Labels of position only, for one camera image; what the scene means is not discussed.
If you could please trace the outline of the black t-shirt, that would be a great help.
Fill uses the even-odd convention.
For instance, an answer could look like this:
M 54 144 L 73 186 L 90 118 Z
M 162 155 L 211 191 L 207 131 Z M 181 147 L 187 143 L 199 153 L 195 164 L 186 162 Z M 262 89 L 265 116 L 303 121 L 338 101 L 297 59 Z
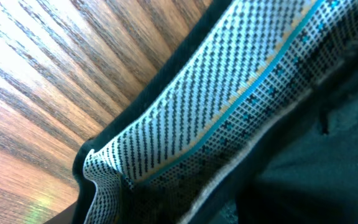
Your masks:
M 215 1 L 73 164 L 74 223 L 187 222 L 358 46 L 358 1 Z

